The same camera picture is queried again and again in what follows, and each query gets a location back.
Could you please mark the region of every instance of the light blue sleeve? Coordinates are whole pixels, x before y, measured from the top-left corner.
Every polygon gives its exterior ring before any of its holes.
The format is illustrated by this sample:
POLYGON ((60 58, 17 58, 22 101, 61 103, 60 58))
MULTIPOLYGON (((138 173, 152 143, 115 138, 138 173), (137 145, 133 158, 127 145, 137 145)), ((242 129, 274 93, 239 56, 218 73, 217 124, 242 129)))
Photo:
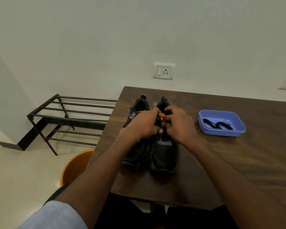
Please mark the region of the light blue sleeve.
POLYGON ((49 201, 17 229, 87 229, 80 215, 69 204, 49 201))

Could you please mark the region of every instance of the wood grain surface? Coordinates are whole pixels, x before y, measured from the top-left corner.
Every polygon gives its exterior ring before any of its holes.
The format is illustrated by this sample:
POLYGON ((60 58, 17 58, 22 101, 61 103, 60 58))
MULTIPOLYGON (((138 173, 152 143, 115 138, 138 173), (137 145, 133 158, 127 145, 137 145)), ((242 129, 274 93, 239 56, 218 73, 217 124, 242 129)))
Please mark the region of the wood grain surface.
MULTIPOLYGON (((147 88, 124 87, 112 115, 91 157, 95 161, 114 141, 137 98, 145 95, 150 108, 162 96, 183 108, 195 121, 198 135, 235 169, 269 195, 286 205, 286 102, 215 96, 147 88), (236 113, 246 132, 224 137, 203 134, 197 117, 200 110, 236 113)), ((180 146, 180 162, 172 175, 153 173, 148 166, 136 171, 121 168, 112 193, 171 205, 214 209, 223 204, 198 161, 180 146)))

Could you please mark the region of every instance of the black shoe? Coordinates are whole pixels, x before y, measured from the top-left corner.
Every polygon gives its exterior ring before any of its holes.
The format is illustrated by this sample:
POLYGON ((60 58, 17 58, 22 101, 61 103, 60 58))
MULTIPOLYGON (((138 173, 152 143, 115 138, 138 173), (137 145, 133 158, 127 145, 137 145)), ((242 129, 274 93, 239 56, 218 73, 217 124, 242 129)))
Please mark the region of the black shoe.
MULTIPOLYGON (((167 98, 162 97, 157 107, 165 115, 170 115, 172 111, 164 110, 169 105, 167 98)), ((180 158, 179 144, 175 142, 167 134, 166 129, 163 128, 163 133, 151 144, 150 154, 150 167, 152 170, 172 173, 180 158)))
MULTIPOLYGON (((129 125, 132 119, 139 114, 139 111, 144 111, 144 110, 149 111, 150 108, 146 100, 146 96, 142 95, 141 98, 137 99, 134 105, 130 108, 128 119, 123 128, 129 125)), ((142 138, 137 143, 135 143, 135 145, 130 149, 130 151, 126 155, 122 165, 130 166, 133 169, 139 168, 140 165, 143 162, 147 161, 150 157, 148 152, 148 145, 149 145, 148 138, 142 138)))

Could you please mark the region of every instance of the metal rack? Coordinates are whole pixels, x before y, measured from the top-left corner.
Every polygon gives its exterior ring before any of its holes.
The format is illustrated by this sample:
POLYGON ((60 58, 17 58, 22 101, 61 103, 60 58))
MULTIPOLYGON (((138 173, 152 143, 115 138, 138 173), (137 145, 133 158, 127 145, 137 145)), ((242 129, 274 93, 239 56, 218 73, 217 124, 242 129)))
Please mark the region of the metal rack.
POLYGON ((91 115, 101 115, 101 116, 110 116, 110 114, 98 113, 98 112, 86 112, 86 111, 69 110, 69 109, 65 109, 64 105, 75 105, 75 106, 85 106, 85 107, 95 107, 95 108, 112 108, 112 109, 114 108, 114 106, 68 103, 68 102, 62 102, 61 99, 91 100, 91 101, 106 101, 106 102, 117 102, 117 100, 79 98, 79 97, 60 96, 59 94, 56 94, 55 96, 53 96, 52 98, 50 98, 49 100, 44 102, 42 105, 40 105, 38 108, 36 108, 34 111, 32 111, 31 113, 29 113, 27 115, 27 118, 32 123, 34 129, 39 133, 39 135, 47 143, 47 145, 50 147, 50 149, 53 151, 53 153, 56 156, 57 156, 57 153, 55 152, 53 147, 50 145, 49 140, 96 146, 96 144, 92 144, 92 143, 71 141, 71 140, 64 140, 64 139, 57 139, 57 138, 52 138, 52 137, 57 132, 70 133, 70 134, 80 134, 80 135, 89 135, 89 136, 101 136, 99 134, 91 134, 91 133, 83 133, 83 132, 69 132, 69 131, 61 131, 59 129, 60 129, 60 127, 62 125, 68 125, 68 126, 71 126, 73 130, 75 130, 74 127, 93 128, 93 129, 103 130, 105 128, 106 124, 107 124, 106 120, 70 118, 67 112, 83 113, 83 114, 91 114, 91 115), (49 104, 59 104, 62 109, 60 109, 60 108, 47 108, 47 106, 49 104), (43 109, 45 109, 45 110, 53 110, 53 111, 63 111, 65 113, 65 117, 63 118, 63 117, 55 117, 55 116, 48 116, 48 115, 38 114, 43 109), (57 126, 49 133, 49 135, 44 136, 42 134, 41 130, 39 130, 38 127, 36 126, 36 124, 34 123, 34 117, 42 117, 42 118, 44 118, 46 120, 47 123, 57 124, 57 126))

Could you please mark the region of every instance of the hand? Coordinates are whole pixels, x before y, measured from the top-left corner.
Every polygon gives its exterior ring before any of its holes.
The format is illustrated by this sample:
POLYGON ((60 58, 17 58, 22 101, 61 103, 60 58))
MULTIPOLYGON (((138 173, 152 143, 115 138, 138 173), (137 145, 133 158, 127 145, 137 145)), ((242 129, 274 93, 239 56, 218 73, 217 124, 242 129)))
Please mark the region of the hand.
POLYGON ((154 108, 151 111, 143 111, 139 113, 126 128, 121 130, 125 130, 131 136, 136 137, 137 140, 162 133, 163 130, 155 126, 157 115, 162 116, 159 108, 154 108))
POLYGON ((176 106, 168 106, 165 111, 171 110, 172 115, 167 115, 163 118, 163 125, 167 129, 167 134, 170 135, 179 144, 188 147, 189 143, 196 140, 201 142, 198 137, 193 118, 185 113, 185 111, 176 106))

